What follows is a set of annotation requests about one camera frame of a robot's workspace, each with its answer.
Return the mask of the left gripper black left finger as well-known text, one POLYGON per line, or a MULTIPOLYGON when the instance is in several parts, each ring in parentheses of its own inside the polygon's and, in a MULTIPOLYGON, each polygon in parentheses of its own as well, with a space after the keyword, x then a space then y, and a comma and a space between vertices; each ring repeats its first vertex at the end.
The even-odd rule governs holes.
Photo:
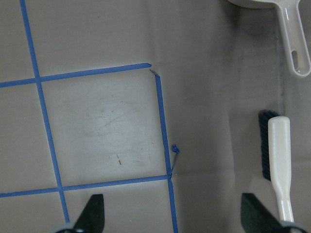
POLYGON ((73 225, 73 230, 104 230, 104 196, 94 194, 73 225))

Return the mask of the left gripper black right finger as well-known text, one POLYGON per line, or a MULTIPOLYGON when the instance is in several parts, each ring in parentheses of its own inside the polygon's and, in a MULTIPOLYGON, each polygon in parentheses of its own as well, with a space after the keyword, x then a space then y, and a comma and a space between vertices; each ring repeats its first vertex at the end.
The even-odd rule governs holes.
POLYGON ((242 193, 241 224, 243 228, 279 228, 279 221, 253 193, 242 193))

